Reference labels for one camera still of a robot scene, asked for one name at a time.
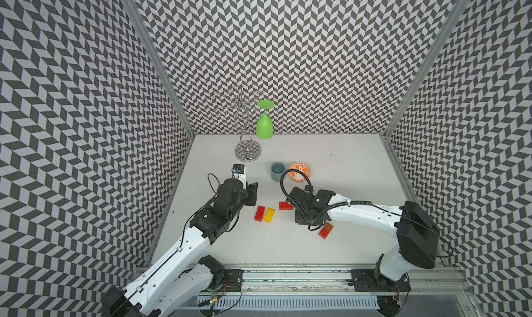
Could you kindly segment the orange brown lego brick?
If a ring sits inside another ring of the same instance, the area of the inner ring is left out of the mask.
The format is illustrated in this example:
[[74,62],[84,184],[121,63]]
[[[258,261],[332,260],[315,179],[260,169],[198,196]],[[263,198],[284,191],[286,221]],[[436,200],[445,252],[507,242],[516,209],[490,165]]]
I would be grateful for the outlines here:
[[334,228],[334,226],[331,223],[327,223],[324,226],[323,230],[326,231],[326,232],[330,232],[330,231],[332,231],[333,228]]

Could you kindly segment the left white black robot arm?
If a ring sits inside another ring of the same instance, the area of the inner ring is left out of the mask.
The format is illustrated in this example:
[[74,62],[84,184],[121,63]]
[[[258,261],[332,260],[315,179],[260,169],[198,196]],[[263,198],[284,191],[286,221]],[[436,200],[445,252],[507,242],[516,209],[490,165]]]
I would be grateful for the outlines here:
[[142,275],[102,297],[102,316],[170,316],[199,292],[222,284],[224,266],[207,254],[245,206],[255,206],[259,185],[228,178],[186,225],[181,237]]

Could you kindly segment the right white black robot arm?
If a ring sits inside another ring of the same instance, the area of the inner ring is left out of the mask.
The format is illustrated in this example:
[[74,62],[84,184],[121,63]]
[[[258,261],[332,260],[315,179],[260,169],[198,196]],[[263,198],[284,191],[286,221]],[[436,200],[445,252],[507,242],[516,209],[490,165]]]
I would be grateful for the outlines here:
[[440,230],[417,203],[406,201],[402,206],[380,206],[325,189],[314,193],[310,187],[295,187],[290,193],[281,191],[295,208],[295,222],[299,225],[323,229],[330,221],[340,221],[394,238],[395,245],[379,257],[376,278],[398,282],[415,267],[430,270],[436,266]]

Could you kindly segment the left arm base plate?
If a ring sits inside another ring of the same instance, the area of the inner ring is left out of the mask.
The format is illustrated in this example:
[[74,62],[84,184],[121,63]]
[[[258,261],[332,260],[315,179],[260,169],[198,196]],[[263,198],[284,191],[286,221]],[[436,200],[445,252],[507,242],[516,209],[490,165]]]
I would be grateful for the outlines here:
[[204,291],[239,293],[241,291],[243,274],[244,270],[241,268],[230,268],[225,269],[222,273],[217,272]]

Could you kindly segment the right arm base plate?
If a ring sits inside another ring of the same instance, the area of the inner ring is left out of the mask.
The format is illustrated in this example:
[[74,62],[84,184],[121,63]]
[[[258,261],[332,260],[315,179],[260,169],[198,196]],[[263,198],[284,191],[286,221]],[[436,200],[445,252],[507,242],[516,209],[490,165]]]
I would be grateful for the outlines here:
[[380,274],[375,275],[374,270],[370,269],[352,269],[348,285],[352,286],[356,292],[407,293],[411,291],[410,281],[406,274],[395,282]]

